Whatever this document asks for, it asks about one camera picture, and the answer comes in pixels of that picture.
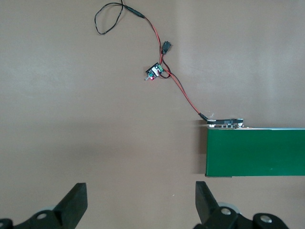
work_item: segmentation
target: black connector plug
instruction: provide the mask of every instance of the black connector plug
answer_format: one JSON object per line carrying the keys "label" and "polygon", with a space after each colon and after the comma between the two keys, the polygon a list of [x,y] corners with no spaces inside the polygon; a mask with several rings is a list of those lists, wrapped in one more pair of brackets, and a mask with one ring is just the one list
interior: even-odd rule
{"label": "black connector plug", "polygon": [[199,113],[198,115],[199,115],[203,120],[208,121],[208,118],[207,118],[205,115],[203,115],[202,113]]}
{"label": "black connector plug", "polygon": [[162,46],[162,54],[165,55],[167,53],[167,51],[170,49],[171,45],[172,44],[169,42],[164,42],[163,46]]}

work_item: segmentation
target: screw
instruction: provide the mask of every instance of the screw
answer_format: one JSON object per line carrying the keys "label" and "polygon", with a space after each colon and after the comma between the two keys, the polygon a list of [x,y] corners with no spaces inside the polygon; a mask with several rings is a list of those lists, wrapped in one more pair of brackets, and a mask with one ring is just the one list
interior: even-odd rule
{"label": "screw", "polygon": [[231,211],[227,208],[221,209],[221,213],[223,213],[226,216],[229,216],[231,214]]}
{"label": "screw", "polygon": [[260,218],[262,222],[272,223],[272,219],[269,216],[262,215]]}

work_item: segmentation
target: green box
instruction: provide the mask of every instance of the green box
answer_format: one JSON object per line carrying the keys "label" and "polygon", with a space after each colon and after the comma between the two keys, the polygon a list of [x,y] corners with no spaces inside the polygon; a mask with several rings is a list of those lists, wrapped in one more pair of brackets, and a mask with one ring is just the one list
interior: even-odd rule
{"label": "green box", "polygon": [[206,176],[304,176],[305,128],[208,127]]}

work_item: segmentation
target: small circuit board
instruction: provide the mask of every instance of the small circuit board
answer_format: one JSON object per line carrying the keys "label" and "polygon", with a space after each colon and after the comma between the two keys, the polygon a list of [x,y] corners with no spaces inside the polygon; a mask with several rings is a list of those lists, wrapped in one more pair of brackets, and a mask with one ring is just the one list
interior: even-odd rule
{"label": "small circuit board", "polygon": [[147,77],[145,78],[145,80],[148,79],[154,80],[163,72],[164,69],[161,67],[161,65],[159,63],[155,63],[153,67],[151,67],[146,71]]}
{"label": "small circuit board", "polygon": [[226,128],[240,128],[244,126],[244,119],[237,118],[237,119],[217,119],[206,120],[208,127],[226,127]]}

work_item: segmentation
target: red wire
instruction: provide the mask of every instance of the red wire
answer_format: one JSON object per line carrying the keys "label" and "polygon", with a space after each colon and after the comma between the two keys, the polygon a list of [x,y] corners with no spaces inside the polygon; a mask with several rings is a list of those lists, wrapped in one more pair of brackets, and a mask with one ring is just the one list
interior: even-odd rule
{"label": "red wire", "polygon": [[[153,26],[153,24],[147,19],[145,18],[148,23],[151,25],[154,33],[156,34],[156,37],[158,39],[158,43],[159,43],[159,52],[160,52],[160,64],[162,64],[162,50],[161,50],[161,41],[160,41],[160,37],[158,35],[158,32],[156,30],[156,28]],[[174,74],[172,74],[168,69],[164,69],[170,76],[171,78],[175,81],[175,83],[177,84],[177,86],[179,87],[179,89],[181,90],[181,92],[183,93],[183,95],[185,96],[186,100],[189,102],[189,104],[192,106],[192,108],[199,114],[200,112],[198,111],[198,109],[194,106],[194,104],[191,102],[191,100],[189,99],[189,97],[187,96],[185,90],[182,88],[182,85],[178,82],[178,80],[176,79],[176,77],[174,76]]]}
{"label": "red wire", "polygon": [[151,27],[152,27],[152,29],[153,29],[153,31],[154,31],[154,33],[156,34],[156,37],[157,37],[157,39],[158,39],[158,43],[159,43],[159,53],[160,53],[160,64],[162,63],[162,51],[161,51],[161,41],[160,41],[160,37],[159,37],[159,34],[158,34],[158,32],[157,32],[157,30],[156,30],[156,28],[153,26],[153,24],[147,19],[147,18],[145,18],[147,21],[148,21],[148,23],[151,25]]}
{"label": "red wire", "polygon": [[192,106],[192,108],[199,114],[199,110],[194,106],[194,104],[191,102],[191,100],[189,99],[189,97],[187,96],[185,90],[181,87],[180,83],[176,80],[175,76],[168,71],[167,69],[165,69],[165,71],[171,76],[171,78],[175,81],[175,83],[177,84],[177,86],[179,87],[179,89],[181,90],[181,92],[183,93],[183,95],[185,96],[186,100],[189,102],[189,104]]}

